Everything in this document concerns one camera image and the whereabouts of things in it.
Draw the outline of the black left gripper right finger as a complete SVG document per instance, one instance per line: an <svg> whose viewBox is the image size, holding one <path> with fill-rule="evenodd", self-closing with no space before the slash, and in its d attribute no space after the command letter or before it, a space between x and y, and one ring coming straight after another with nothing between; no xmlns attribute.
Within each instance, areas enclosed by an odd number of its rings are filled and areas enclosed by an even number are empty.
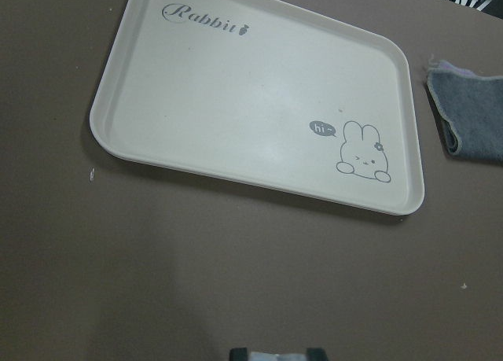
<svg viewBox="0 0 503 361"><path fill-rule="evenodd" d="M326 361L326 352L323 348L308 348L307 349L308 361Z"/></svg>

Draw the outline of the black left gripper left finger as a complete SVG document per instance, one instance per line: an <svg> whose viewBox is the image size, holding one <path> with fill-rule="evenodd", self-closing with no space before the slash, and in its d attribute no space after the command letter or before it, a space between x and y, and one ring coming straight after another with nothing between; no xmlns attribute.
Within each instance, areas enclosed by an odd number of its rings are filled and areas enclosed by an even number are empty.
<svg viewBox="0 0 503 361"><path fill-rule="evenodd" d="M229 361L248 361L248 349L231 348L229 350Z"/></svg>

